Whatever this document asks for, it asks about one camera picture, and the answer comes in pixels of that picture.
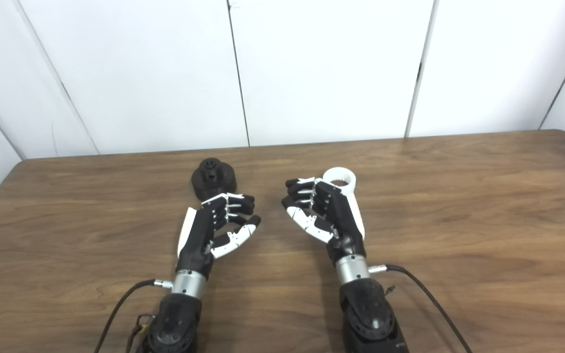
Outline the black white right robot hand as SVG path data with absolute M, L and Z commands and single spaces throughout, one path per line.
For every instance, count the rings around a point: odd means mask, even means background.
M 285 181 L 281 203 L 291 219 L 307 234 L 326 244 L 333 265 L 347 256 L 366 257 L 358 207 L 338 185 L 320 178 Z

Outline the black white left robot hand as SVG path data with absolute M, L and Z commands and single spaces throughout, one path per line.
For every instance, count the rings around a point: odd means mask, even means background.
M 242 246 L 256 231 L 261 218 L 254 214 L 255 198 L 218 194 L 198 209 L 188 208 L 177 248 L 176 271 L 210 277 L 214 261 Z

